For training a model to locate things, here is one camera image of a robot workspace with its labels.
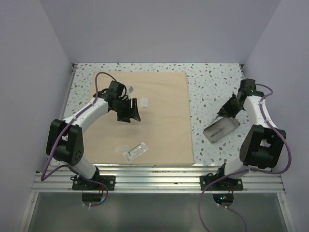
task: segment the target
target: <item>speckled tabletop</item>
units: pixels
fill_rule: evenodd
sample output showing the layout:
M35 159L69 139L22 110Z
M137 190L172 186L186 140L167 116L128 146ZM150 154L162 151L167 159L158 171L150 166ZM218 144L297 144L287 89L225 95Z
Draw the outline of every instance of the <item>speckled tabletop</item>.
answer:
M211 144L202 133L232 93L237 93L243 78L238 64L79 63L64 117L71 116L86 105L96 71L185 72L189 86L195 165L219 166L239 156L239 148L250 129L246 112L241 111L237 115L241 125L217 143Z

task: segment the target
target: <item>tan board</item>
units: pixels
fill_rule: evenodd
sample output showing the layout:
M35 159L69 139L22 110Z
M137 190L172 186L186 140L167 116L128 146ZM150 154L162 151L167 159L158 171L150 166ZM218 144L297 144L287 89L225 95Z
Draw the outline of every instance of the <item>tan board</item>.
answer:
M182 72L110 72L117 81L133 86L141 122L118 122L116 112L108 112L84 133L84 155L92 163L128 164L118 147L133 149L144 142L149 150L130 164L192 164L192 138L186 74ZM111 78L101 74L98 88L108 88ZM89 100L95 93L94 78ZM140 98L148 98L140 108Z

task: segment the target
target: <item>terrazzo surface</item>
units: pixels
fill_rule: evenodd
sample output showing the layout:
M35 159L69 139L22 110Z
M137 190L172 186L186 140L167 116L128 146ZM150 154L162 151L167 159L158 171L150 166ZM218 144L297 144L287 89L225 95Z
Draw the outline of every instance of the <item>terrazzo surface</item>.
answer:
M217 143L211 144L202 133L232 93L237 93L243 78L238 64L79 63L64 118L86 105L93 74L97 71L186 73L195 165L218 166L239 156L239 148L251 127L246 112L237 115L240 126Z

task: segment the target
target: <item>purple cable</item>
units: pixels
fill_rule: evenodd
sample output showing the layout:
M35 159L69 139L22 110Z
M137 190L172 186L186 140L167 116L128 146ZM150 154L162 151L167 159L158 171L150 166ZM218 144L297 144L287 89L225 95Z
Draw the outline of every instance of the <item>purple cable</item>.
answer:
M97 73L97 75L96 75L96 77L95 77L95 86L96 86L96 95L95 95L95 99L93 100L92 104L88 105L88 106L85 107L83 110L81 110L78 114L76 114L76 115L75 115L75 119L73 118L73 119L65 126L65 128L60 132L60 134L59 134L58 137L56 138L56 141L55 141L55 143L54 143L54 145L53 145L53 147L52 147L52 150L51 150L51 152L50 152L50 154L49 154L49 157L48 157L47 162L46 162L46 164L45 164L44 170L43 170L43 172L42 172L41 181L46 180L46 179L47 179L48 177L50 177L54 172L56 172L57 170L59 170L59 169L62 168L62 167L69 167L69 165L67 165L67 164L60 165L59 167L55 168L55 169L52 170L49 174L46 175L48 166L49 166L50 162L52 161L52 158L53 158L53 155L54 155L55 150L56 150L56 148L57 148L57 145L58 145L60 139L62 138L63 134L65 133L65 131L72 125L72 123L73 123L81 114L83 114L83 113L84 113L86 110L88 110L94 103L97 102L97 99L98 99L98 76L99 76L100 74L108 75L108 76L111 77L114 81L116 81L116 79L115 79L113 76L111 76L110 74L108 74L107 72L98 72L98 73ZM102 186L106 189L106 197L105 197L105 199L104 199L102 202L100 202L100 204L102 204L102 203L106 200L106 198L107 198L107 196L108 196L107 187L106 187L103 183L100 183L100 182L98 182L98 181L93 181L93 180L87 179L87 178L85 178L85 177L83 177L83 176L80 176L80 177L82 177L83 179L85 179L85 180L87 180L87 181L89 181L89 182L93 182L93 183L96 183L96 184L100 184L100 185L102 185Z
M257 172L262 172L262 173L266 173L266 174L282 174L282 173L286 172L286 171L290 168L291 163L292 163L292 154L291 154L290 146L289 146L288 143L286 142L285 138L279 133L279 131L278 131L276 128L274 128L273 125L271 125L271 123L268 121L268 119L267 119L267 117L266 117L266 115L265 115L264 109L263 109L262 101L263 101L266 97L272 95L272 94L273 94L273 90L272 90L270 87L268 87L268 86L266 86L266 85L263 85L263 84L256 84L256 85L257 85L257 86L263 86L263 87L267 88L267 89L270 91L270 93L268 93L267 95L265 95L265 96L263 96L263 97L261 98L261 100L260 100L260 105L259 105L259 106L260 106L260 111L261 111L261 114L262 114L262 116L263 116L263 119L265 120L265 122L267 123L267 125L268 125L268 126L279 136L279 138L283 141L283 143L284 143L284 145L285 145L285 147L286 147L286 149L287 149L287 152L288 152L288 163L287 163L286 167L285 167L283 170L281 170L281 171L272 172L272 171L266 171L266 170L262 170L262 169L258 169L258 168L250 168L250 169L248 168L248 169L246 169L246 170L242 170L242 171L239 171L239 172L234 172L234 173L231 173L231 174L222 176L221 178L219 178L219 179L217 179L217 180L211 182L210 184L208 184L208 185L203 189L203 191L202 191L202 193L201 193L201 195L200 195L200 198L199 198L199 201L198 201L198 204L197 204L197 208L198 208L198 216L199 216L199 219L201 220L201 223L203 224L204 228L205 228L207 231L209 231L209 232L210 232L210 229L207 227L206 223L204 222L204 220L203 220L203 218L202 218L202 214L201 214L201 203L202 203L202 199L203 199L203 195L204 195L205 191L206 191L208 188L210 188L210 186L212 186L213 184L215 184L215 183L217 183L217 182L219 182L219 181L221 181L221 180L224 180L225 178L228 178L228 177L230 177L230 176L232 176L232 175L238 175L238 174L242 174L242 173L247 173L247 172L249 172L249 171L257 171ZM227 209L229 209L229 210L231 210L232 212L236 213L236 214L241 218L241 220L243 221L243 223L244 223L244 225L245 225L245 232L247 232L247 231L248 231L248 226L247 226L247 222L246 222L245 218L244 218L241 214L239 214L236 210L234 210L234 209L232 209L232 208L230 208L230 207L228 207Z

